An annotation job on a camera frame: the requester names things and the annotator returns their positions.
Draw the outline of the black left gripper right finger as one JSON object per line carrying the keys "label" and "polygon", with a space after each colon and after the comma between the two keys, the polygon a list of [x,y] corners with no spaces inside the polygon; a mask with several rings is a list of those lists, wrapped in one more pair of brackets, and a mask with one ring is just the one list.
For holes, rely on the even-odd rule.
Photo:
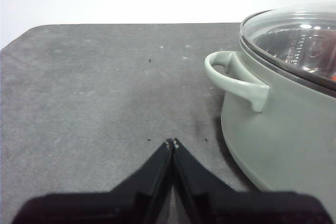
{"label": "black left gripper right finger", "polygon": [[332,223],[315,197],[291,191],[236,191],[173,139],[174,182],[191,223]]}

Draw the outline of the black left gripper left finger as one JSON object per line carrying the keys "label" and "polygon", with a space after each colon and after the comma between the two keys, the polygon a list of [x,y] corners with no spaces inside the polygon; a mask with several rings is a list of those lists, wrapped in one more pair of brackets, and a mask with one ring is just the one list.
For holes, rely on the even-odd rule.
{"label": "black left gripper left finger", "polygon": [[166,140],[111,191],[32,198],[13,223],[155,223],[172,185],[173,150],[173,141]]}

